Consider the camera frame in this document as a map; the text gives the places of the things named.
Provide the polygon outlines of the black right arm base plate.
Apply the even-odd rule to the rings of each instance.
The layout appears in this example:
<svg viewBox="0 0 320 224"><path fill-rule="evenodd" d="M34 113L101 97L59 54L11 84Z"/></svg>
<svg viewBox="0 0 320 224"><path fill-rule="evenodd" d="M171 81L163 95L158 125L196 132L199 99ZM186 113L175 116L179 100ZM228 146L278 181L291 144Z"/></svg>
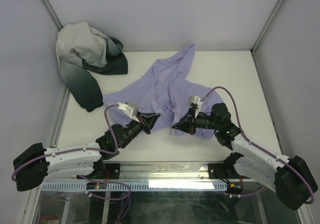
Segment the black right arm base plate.
<svg viewBox="0 0 320 224"><path fill-rule="evenodd" d="M233 165L219 162L209 163L207 167L209 179L240 179L240 175L237 173Z"/></svg>

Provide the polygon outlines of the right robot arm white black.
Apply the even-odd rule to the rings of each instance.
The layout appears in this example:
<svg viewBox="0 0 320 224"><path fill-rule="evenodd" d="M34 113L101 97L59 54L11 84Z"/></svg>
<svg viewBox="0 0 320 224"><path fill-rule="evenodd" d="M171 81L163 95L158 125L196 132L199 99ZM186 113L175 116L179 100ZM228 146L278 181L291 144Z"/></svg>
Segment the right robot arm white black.
<svg viewBox="0 0 320 224"><path fill-rule="evenodd" d="M210 178L227 184L232 178L250 178L273 191L291 210L315 201L318 185L307 163L299 156L277 154L249 139L240 125L231 121L226 104L214 104L210 115L197 111L192 104L172 129L190 135L199 129L213 130L218 143L231 150L222 163L208 165Z"/></svg>

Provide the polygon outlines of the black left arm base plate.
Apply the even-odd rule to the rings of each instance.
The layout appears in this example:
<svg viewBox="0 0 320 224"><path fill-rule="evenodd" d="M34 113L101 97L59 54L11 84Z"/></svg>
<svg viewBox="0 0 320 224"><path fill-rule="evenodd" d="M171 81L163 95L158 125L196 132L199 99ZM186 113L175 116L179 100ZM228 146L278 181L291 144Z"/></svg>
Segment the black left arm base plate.
<svg viewBox="0 0 320 224"><path fill-rule="evenodd" d="M85 175L88 179L106 179L118 180L120 176L121 165L119 163L95 162L93 172Z"/></svg>

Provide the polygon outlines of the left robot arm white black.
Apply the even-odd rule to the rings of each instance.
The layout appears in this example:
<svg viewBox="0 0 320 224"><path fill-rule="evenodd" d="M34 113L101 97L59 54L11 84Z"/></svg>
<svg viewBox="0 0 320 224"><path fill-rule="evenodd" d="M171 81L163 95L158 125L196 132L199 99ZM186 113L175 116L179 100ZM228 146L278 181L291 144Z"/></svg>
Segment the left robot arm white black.
<svg viewBox="0 0 320 224"><path fill-rule="evenodd" d="M141 113L128 104L115 105L127 115L125 126L106 121L108 130L95 141L74 148L45 148L35 143L13 160L11 179L17 191L27 191L44 181L68 176L99 178L105 172L104 161L117 156L140 133L151 134L159 113Z"/></svg>

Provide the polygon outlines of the lavender purple jacket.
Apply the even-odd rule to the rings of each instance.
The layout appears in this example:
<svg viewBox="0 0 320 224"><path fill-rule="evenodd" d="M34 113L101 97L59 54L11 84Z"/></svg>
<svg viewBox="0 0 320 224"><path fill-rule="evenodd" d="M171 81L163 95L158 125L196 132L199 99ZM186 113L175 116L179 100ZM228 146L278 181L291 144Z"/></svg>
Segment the lavender purple jacket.
<svg viewBox="0 0 320 224"><path fill-rule="evenodd" d="M142 113L160 114L153 131L170 128L187 113L190 96L202 98L210 91L209 87L186 79L195 52L195 46L189 45L167 59L156 60L137 81L120 91L104 94L104 104L136 104Z"/></svg>

